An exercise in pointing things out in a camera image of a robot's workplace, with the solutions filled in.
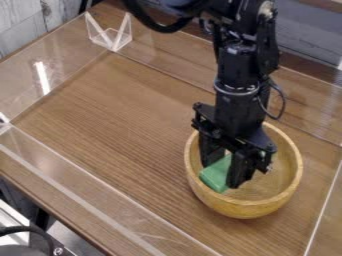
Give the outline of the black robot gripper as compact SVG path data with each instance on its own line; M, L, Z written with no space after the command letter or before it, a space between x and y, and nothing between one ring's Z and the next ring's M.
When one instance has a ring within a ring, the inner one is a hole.
M262 125L268 112L272 81L258 82L246 87L232 87L222 81L214 83L216 104L198 102L193 108L193 127L200 132L201 161L210 166L233 154L226 184L232 189L253 178L257 169L257 152L274 155L277 146Z

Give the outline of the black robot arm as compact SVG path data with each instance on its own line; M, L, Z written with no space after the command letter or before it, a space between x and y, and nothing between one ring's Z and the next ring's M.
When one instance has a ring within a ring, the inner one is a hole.
M280 86L276 0L123 0L152 30L176 33L194 19L213 38L218 73L216 103L196 103L193 127L200 133L202 166L212 169L230 153L224 186L237 189L254 173L270 171L277 145L264 130L269 99Z

